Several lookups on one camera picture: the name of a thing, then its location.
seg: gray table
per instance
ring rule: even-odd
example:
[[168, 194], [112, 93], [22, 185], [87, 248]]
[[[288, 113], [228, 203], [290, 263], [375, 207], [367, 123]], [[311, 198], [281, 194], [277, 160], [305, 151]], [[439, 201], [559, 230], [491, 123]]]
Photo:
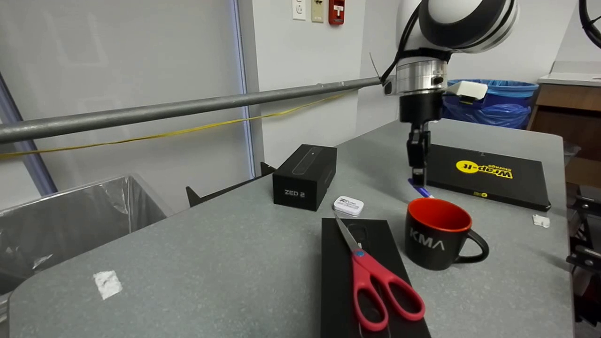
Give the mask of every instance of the gray table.
[[[324, 201], [365, 201], [401, 247], [407, 188], [405, 126], [390, 124], [339, 147]], [[540, 160], [553, 209], [549, 230], [532, 211], [433, 190], [467, 209], [487, 239], [478, 265], [424, 271], [403, 258], [427, 307], [431, 337], [572, 335], [561, 140], [459, 123], [433, 141]], [[23, 282], [8, 303], [10, 337], [318, 337], [318, 213], [270, 203], [270, 179], [136, 232]], [[116, 271], [123, 290], [101, 301], [91, 275]]]

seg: blue bin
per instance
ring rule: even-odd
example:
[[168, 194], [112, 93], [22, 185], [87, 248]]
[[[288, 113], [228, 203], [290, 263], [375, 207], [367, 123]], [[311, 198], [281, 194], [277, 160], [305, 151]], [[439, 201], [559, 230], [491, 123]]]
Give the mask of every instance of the blue bin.
[[476, 124], [502, 126], [523, 130], [531, 111], [532, 96], [538, 89], [534, 83], [469, 79], [470, 83], [487, 85], [482, 102], [465, 104], [452, 94], [444, 94], [442, 117]]

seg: small white label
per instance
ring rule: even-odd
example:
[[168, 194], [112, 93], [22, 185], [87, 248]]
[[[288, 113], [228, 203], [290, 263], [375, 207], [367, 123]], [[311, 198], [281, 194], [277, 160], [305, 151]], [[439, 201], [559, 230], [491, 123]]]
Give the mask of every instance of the small white label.
[[296, 190], [283, 190], [283, 196], [303, 200], [303, 192], [296, 192]]
[[532, 217], [532, 226], [547, 230], [549, 228], [549, 220], [546, 217], [534, 215]]
[[114, 271], [101, 271], [101, 273], [93, 275], [93, 282], [95, 282], [95, 288], [97, 288], [101, 301], [106, 301], [121, 292], [121, 286], [119, 286]]

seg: black notebook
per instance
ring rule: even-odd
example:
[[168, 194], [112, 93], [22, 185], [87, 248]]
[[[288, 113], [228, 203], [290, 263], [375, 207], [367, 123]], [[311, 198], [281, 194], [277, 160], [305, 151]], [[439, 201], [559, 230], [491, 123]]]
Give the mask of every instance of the black notebook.
[[431, 145], [427, 185], [527, 209], [549, 209], [542, 164], [523, 158]]
[[[362, 248], [395, 273], [407, 284], [407, 271], [397, 256], [388, 222], [384, 220], [343, 220]], [[320, 222], [320, 338], [429, 338], [425, 322], [405, 322], [380, 293], [388, 310], [388, 329], [382, 333], [367, 333], [360, 329], [352, 310], [352, 269], [350, 254], [337, 232], [335, 220]]]

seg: metal railing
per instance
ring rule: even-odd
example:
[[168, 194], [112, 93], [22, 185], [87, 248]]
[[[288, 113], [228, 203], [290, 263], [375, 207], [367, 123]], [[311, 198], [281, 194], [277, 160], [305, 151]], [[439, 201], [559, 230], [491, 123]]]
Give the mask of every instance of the metal railing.
[[162, 119], [198, 115], [198, 113], [209, 113], [219, 109], [232, 109], [241, 106], [256, 106], [256, 104], [281, 102], [281, 100], [292, 100], [292, 98], [303, 98], [303, 96], [358, 91], [373, 85], [378, 85], [377, 78], [341, 81], [341, 83], [324, 83], [324, 85], [313, 85], [313, 87], [296, 87], [296, 89], [283, 89], [283, 91], [266, 91], [266, 93], [239, 94], [239, 96], [162, 104], [162, 106], [151, 106], [151, 108], [114, 109], [114, 111], [99, 111], [99, 113], [85, 113], [85, 115], [23, 121], [16, 124], [0, 126], [0, 143], [42, 140], [52, 136], [65, 136], [65, 134], [76, 134], [76, 132], [87, 132], [87, 130], [123, 126], [123, 124], [138, 124], [147, 121], [162, 121]]

